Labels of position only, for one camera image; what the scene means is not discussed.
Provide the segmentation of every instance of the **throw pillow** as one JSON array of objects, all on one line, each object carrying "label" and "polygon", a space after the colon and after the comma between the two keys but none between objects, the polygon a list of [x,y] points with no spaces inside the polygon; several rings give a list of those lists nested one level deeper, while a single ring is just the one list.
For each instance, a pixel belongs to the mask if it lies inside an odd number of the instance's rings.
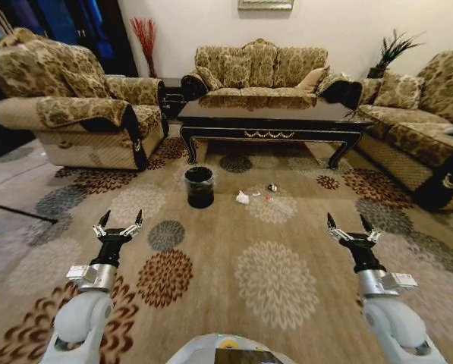
[{"label": "throw pillow", "polygon": [[62,70],[61,73],[77,97],[109,99],[108,87],[103,77],[97,74],[76,74],[66,70]]},{"label": "throw pillow", "polygon": [[424,82],[425,80],[422,77],[406,76],[385,71],[374,105],[410,110],[417,109]]},{"label": "throw pillow", "polygon": [[225,56],[225,87],[234,87],[242,89],[249,87],[251,58],[235,57],[232,55]]},{"label": "throw pillow", "polygon": [[296,89],[303,89],[308,93],[313,93],[322,79],[327,75],[331,66],[316,68],[304,77],[304,79],[296,85]]},{"label": "throw pillow", "polygon": [[209,68],[198,67],[197,73],[201,76],[206,86],[208,86],[209,91],[216,91],[217,89],[222,89],[224,87],[221,81],[212,74]]}]

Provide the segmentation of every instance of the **potted plant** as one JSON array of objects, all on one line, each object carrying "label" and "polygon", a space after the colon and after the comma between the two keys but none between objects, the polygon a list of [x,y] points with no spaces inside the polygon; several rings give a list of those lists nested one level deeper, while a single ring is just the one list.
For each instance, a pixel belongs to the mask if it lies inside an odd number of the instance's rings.
[{"label": "potted plant", "polygon": [[419,35],[412,36],[411,38],[404,39],[405,33],[398,34],[396,29],[393,29],[393,39],[383,37],[383,44],[381,48],[381,60],[375,67],[370,68],[368,78],[382,78],[386,68],[396,58],[398,58],[407,49],[421,46],[424,43],[415,43]]}]

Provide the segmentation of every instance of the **door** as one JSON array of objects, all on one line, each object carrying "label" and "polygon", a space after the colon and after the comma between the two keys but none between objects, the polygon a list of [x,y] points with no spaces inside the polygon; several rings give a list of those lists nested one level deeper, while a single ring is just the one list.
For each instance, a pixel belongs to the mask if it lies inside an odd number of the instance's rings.
[{"label": "door", "polygon": [[138,75],[118,0],[3,0],[15,27],[90,49],[107,74]]}]

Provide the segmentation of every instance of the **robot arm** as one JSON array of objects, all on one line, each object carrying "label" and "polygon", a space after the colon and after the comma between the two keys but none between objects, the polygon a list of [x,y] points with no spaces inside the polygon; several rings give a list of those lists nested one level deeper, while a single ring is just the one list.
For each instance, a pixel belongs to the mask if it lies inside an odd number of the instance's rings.
[{"label": "robot arm", "polygon": [[98,256],[89,265],[72,266],[66,275],[82,293],[61,307],[56,315],[54,332],[41,364],[99,363],[99,345],[113,310],[110,293],[115,284],[120,249],[140,232],[143,222],[140,210],[131,226],[105,230],[109,216],[110,211],[93,226],[102,242]]},{"label": "robot arm", "polygon": [[387,273],[371,250],[380,233],[363,216],[361,221],[365,234],[346,233],[327,215],[329,234],[351,251],[356,262],[354,271],[360,279],[364,321],[386,358],[390,364],[447,364],[427,335],[422,318],[395,299],[403,291],[416,288],[417,282],[411,275]]}]

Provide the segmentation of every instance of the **black coffee table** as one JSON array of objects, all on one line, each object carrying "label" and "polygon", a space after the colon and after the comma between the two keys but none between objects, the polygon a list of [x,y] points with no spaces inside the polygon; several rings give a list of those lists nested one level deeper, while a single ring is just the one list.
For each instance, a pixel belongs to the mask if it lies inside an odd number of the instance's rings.
[{"label": "black coffee table", "polygon": [[337,168],[341,157],[353,148],[364,129],[371,125],[353,115],[341,104],[319,100],[315,106],[302,109],[205,107],[199,100],[188,102],[178,115],[182,121],[181,138],[189,151],[189,164],[196,161],[193,139],[249,141],[341,142],[329,159]]}]

